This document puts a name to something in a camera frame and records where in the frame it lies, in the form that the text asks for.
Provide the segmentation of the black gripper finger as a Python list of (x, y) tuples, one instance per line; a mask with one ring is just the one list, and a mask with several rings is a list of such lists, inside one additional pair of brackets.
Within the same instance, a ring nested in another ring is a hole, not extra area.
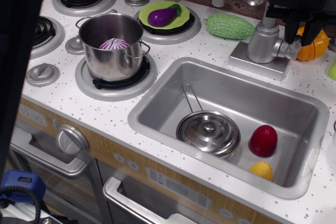
[(288, 44), (292, 44), (300, 27), (300, 21), (288, 16), (285, 23), (285, 41)]
[(301, 45), (304, 47), (313, 43), (326, 22), (321, 19), (305, 19), (303, 22), (305, 23), (305, 27), (302, 34)]

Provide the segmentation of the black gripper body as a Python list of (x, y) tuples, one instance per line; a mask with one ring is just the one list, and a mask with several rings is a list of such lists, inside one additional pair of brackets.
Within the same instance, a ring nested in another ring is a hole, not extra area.
[(266, 16), (285, 21), (293, 17), (300, 22), (321, 21), (335, 24), (335, 0), (268, 0)]

